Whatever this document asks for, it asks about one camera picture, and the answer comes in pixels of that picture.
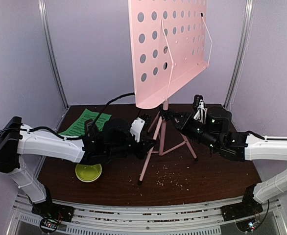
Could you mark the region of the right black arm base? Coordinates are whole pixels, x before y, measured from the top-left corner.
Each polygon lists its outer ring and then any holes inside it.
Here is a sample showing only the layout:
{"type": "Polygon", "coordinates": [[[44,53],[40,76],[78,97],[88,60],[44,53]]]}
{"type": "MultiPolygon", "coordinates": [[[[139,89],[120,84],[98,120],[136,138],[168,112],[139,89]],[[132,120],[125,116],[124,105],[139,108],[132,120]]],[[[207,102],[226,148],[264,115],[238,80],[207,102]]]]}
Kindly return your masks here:
{"type": "Polygon", "coordinates": [[[256,184],[253,184],[246,188],[241,202],[220,208],[224,221],[236,220],[255,215],[256,212],[263,212],[262,204],[253,199],[255,186],[256,184]]]}

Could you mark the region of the brown wooden metronome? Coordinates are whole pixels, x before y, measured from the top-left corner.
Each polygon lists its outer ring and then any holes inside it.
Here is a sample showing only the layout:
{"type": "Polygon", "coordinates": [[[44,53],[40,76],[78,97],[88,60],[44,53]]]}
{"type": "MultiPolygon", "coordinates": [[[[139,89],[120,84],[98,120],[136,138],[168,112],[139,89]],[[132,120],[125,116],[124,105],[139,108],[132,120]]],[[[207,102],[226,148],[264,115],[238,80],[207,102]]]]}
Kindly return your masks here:
{"type": "Polygon", "coordinates": [[[93,119],[89,119],[84,122],[84,130],[85,136],[87,137],[92,137],[99,132],[98,127],[96,124],[94,124],[93,119]]]}

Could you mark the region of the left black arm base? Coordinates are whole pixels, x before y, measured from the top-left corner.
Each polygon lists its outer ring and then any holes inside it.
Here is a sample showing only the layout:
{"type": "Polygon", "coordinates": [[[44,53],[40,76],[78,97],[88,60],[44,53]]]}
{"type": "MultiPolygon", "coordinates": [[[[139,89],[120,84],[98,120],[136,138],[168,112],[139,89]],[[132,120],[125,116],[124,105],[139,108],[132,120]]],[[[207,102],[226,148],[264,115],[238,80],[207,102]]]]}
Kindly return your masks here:
{"type": "Polygon", "coordinates": [[[45,187],[46,200],[42,203],[32,203],[31,212],[40,215],[42,218],[55,221],[71,222],[74,213],[74,207],[56,204],[52,201],[50,190],[45,187]]]}

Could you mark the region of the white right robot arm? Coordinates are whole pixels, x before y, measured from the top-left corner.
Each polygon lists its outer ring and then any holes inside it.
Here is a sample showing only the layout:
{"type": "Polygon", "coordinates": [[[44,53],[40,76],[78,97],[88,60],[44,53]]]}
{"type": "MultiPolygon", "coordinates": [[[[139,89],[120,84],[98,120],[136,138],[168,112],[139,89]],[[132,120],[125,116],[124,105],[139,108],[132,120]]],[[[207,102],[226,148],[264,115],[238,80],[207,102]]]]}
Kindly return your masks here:
{"type": "MultiPolygon", "coordinates": [[[[189,139],[203,144],[212,153],[234,161],[287,161],[287,137],[266,137],[252,131],[231,132],[232,113],[219,106],[193,113],[174,113],[169,116],[175,128],[189,139]]],[[[272,178],[246,189],[238,212],[248,216],[268,199],[287,191],[287,169],[272,178]]]]}

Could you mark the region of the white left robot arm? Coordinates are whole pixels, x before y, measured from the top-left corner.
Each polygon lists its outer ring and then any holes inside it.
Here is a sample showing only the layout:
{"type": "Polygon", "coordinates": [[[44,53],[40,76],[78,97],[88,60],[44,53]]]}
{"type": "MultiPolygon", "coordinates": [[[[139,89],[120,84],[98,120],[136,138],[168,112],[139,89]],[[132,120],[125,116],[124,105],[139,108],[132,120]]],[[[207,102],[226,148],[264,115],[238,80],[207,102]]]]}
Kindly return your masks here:
{"type": "Polygon", "coordinates": [[[48,189],[28,170],[23,155],[41,155],[67,160],[81,165],[105,164],[115,158],[134,155],[143,159],[156,141],[142,135],[145,121],[137,118],[131,125],[122,119],[105,122],[99,130],[90,119],[85,122],[83,135],[64,136],[52,129],[31,128],[13,117],[0,130],[0,172],[10,174],[17,186],[46,217],[57,213],[48,189]]]}

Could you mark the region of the pink music stand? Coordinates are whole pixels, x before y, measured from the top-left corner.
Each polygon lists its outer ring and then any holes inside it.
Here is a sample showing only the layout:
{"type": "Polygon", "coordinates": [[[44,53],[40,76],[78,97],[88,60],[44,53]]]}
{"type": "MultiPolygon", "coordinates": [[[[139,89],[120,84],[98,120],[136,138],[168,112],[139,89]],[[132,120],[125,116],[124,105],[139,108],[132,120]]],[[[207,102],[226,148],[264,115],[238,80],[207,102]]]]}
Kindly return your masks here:
{"type": "Polygon", "coordinates": [[[205,0],[130,0],[129,29],[135,104],[158,108],[149,130],[164,155],[169,99],[209,67],[205,0]]]}

